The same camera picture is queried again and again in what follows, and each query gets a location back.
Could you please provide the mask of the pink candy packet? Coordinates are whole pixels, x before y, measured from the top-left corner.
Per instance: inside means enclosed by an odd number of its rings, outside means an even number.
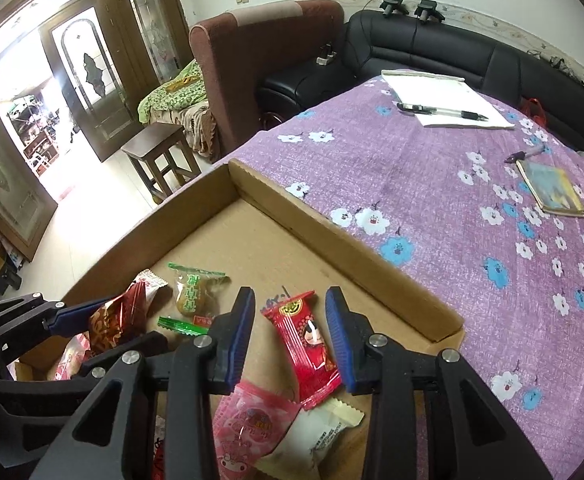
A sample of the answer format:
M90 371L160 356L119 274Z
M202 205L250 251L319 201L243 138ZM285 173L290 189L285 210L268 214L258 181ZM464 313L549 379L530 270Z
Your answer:
M47 374L48 380L69 380L76 375L90 351L86 334L75 335L65 346L60 360Z

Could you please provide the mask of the dark red snack packet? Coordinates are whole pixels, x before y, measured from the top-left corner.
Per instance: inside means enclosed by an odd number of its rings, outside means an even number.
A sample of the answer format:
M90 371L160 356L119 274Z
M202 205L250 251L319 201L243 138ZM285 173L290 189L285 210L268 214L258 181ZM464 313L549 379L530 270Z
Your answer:
M147 317L147 282L132 282L126 292L98 307L88 323L90 352L98 356L138 337Z

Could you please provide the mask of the green orange candy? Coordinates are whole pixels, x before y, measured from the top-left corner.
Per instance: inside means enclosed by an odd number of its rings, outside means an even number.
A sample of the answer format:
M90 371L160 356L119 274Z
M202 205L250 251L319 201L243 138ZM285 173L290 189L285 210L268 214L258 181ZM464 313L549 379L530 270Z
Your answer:
M225 272L211 271L179 263L167 266L175 273L174 301L177 311L186 318L196 315L214 318L219 311L217 295L230 282Z

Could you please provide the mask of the red doll candy packet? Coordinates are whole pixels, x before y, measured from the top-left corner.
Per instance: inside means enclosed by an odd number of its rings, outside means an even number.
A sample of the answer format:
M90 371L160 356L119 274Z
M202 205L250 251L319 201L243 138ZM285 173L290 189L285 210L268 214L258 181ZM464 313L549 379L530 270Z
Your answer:
M310 307L315 297L316 292L309 290L260 310L286 347L298 381L298 402L305 411L316 408L341 385L338 368Z

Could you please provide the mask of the white red snack packet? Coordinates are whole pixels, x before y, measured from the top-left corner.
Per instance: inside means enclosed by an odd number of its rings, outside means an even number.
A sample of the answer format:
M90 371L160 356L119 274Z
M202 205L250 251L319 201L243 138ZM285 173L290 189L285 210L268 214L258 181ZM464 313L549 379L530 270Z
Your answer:
M157 276L150 269L144 269L137 274L132 281L136 287L140 288L140 298L143 300L143 307L150 307L158 291L168 285L168 283Z

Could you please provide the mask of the large pink snack bag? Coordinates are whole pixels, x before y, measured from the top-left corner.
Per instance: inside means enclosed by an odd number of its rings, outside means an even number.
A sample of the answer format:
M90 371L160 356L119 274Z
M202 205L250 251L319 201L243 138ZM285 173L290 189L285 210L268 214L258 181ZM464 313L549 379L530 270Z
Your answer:
M220 400L213 417L219 478L245 479L271 453L301 405L242 380Z

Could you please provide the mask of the white cream snack packet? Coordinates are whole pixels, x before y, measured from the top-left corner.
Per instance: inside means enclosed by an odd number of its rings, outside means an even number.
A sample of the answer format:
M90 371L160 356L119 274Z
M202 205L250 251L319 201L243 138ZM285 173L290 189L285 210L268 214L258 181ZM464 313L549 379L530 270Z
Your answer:
M335 398L301 410L280 443L255 468L274 479L319 479L318 466L340 433L358 427L364 417L364 412Z

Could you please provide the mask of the green candy wrapper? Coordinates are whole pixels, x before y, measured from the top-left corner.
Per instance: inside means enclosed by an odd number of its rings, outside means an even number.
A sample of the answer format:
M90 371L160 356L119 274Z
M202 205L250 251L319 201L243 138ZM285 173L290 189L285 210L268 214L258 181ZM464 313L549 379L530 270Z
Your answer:
M208 333L207 327L201 327L186 321L176 320L176 318L166 318L166 316L160 316L158 318L158 326L188 337L203 336Z

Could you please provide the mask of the purple floral tablecloth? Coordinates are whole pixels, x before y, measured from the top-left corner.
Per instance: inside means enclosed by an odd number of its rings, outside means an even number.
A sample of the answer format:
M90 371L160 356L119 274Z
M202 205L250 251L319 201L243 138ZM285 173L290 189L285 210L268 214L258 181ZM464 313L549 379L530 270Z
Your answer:
M462 351L554 478L584 460L584 221L542 211L507 157L584 159L509 105L505 130L426 128L381 77L262 131L237 159L456 310Z

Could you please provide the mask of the small wooden stool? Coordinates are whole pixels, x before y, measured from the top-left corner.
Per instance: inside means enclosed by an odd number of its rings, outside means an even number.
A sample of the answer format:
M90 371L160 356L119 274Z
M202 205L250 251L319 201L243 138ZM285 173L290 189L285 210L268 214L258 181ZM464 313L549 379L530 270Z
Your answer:
M173 194L166 181L168 174L175 177L178 188L201 174L187 142L185 129L180 125L164 122L150 124L127 141L121 150L158 205Z

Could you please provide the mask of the black pen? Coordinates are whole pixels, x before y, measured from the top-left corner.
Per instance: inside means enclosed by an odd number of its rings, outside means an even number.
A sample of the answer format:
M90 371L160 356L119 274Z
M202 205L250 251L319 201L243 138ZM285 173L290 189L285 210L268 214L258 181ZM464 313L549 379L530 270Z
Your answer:
M443 115L450 117L458 117L467 120L477 120L478 122L488 121L487 116L482 115L480 113L470 112L470 110L452 110L451 108L407 104L402 102L397 102L396 106L402 112L413 115Z

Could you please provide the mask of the small colourful booklet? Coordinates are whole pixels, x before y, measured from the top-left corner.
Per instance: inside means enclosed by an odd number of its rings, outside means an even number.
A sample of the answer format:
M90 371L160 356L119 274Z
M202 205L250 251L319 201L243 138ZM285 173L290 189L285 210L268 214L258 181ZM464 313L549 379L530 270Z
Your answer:
M584 218L583 202L563 169L532 160L518 160L516 168L543 212Z

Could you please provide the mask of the white paper notepad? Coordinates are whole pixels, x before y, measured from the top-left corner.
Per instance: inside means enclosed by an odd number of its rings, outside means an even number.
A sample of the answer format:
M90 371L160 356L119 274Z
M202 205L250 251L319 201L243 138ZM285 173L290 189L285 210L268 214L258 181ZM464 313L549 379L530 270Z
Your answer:
M470 110L488 117L487 122L443 115L413 115L423 127L461 127L475 129L513 129L501 112L484 96L475 92L461 77L418 72L418 70L382 70L381 76L397 102L432 107Z

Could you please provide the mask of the black leather sofa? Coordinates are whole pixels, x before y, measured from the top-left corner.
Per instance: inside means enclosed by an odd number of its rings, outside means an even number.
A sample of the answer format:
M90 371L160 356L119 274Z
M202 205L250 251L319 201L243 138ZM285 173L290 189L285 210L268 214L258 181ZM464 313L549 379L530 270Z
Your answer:
M584 152L582 82L539 55L476 32L378 11L359 11L348 20L330 64L308 60L264 76L255 91L258 110L264 125L280 124L396 68L461 77L514 108L539 100L549 130Z

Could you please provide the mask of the wooden glass door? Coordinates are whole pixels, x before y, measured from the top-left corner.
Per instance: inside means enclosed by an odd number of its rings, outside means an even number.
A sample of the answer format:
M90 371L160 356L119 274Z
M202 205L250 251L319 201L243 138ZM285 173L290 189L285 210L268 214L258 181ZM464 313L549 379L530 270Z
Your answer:
M140 101L191 58L179 0L0 3L0 239L27 259L57 208L74 141L106 160L141 128Z

